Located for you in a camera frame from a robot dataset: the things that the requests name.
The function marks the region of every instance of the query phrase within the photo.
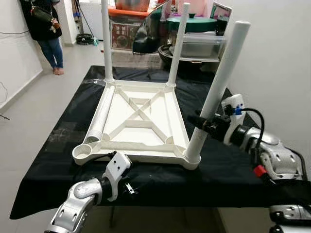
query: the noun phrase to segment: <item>black cable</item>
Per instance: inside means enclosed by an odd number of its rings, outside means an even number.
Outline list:
[[[2,33],[2,32],[0,32],[0,34],[5,34],[5,35],[7,35],[7,34],[15,34],[15,35],[20,35],[20,34],[24,34],[24,33],[27,33],[27,32],[29,32],[29,30],[24,31],[24,32],[22,32],[22,33]]]
[[[5,87],[5,85],[3,84],[3,82],[0,82],[1,86],[3,87],[3,89],[5,90],[5,98],[3,101],[0,101],[0,103],[6,102],[6,100],[8,99],[8,89]]]
[[[306,163],[305,163],[304,157],[300,153],[298,153],[297,151],[295,151],[295,150],[293,150],[291,148],[288,148],[288,147],[285,147],[285,148],[290,150],[292,153],[296,154],[299,157],[299,159],[301,161],[302,179],[304,181],[307,181],[308,177],[307,177]]]
[[[250,112],[254,112],[256,113],[259,118],[260,118],[260,123],[261,123],[261,127],[260,127],[260,134],[259,134],[259,138],[257,139],[257,143],[255,145],[255,161],[258,162],[259,160],[259,147],[260,147],[260,143],[262,141],[262,137],[263,137],[263,133],[264,133],[264,118],[263,115],[261,114],[260,111],[258,111],[255,108],[243,108],[241,109],[241,111],[250,111]]]
[[[73,175],[72,182],[73,182],[73,183],[76,183],[76,177],[80,174],[80,172],[82,171],[82,169],[85,168],[85,167],[86,167],[87,165],[89,165],[90,163],[92,163],[93,161],[98,160],[98,159],[100,159],[100,158],[104,158],[104,157],[109,157],[109,158],[111,159],[113,156],[115,156],[116,153],[117,153],[117,152],[114,151],[114,152],[111,152],[111,153],[108,153],[108,154],[103,154],[103,155],[101,155],[101,156],[99,156],[99,157],[96,157],[96,158],[93,158],[93,159],[88,160],[85,164],[81,165],[81,166],[77,169],[77,171],[76,171],[75,174]]]
[[[6,116],[0,115],[0,117],[3,117],[6,120],[10,120],[10,118],[7,118]]]

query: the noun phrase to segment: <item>bare feet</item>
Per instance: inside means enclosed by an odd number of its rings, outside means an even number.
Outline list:
[[[63,68],[58,68],[58,75],[63,75],[65,73]]]
[[[53,74],[56,74],[56,75],[58,74],[58,68],[57,67],[53,68]]]

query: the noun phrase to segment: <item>table leg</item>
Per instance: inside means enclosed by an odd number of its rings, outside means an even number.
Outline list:
[[[111,209],[110,209],[110,218],[109,218],[109,228],[113,228],[113,227],[114,227],[114,222],[113,222],[114,214],[115,214],[115,207],[114,207],[114,206],[111,206]]]
[[[181,208],[182,211],[182,215],[183,215],[183,224],[185,226],[185,228],[188,228],[189,224],[188,224],[188,220],[187,220],[187,214],[186,214],[186,208],[182,207]]]

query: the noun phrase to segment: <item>storage box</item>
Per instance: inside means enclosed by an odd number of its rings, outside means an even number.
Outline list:
[[[126,11],[110,6],[111,48],[132,50],[137,30],[150,12]]]
[[[225,43],[224,36],[204,35],[200,33],[184,36],[181,56],[186,58],[217,59]]]

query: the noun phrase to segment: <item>clear plastic box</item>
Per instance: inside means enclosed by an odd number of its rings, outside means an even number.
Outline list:
[[[218,59],[225,44],[224,36],[186,34],[184,36],[181,56],[186,58]]]

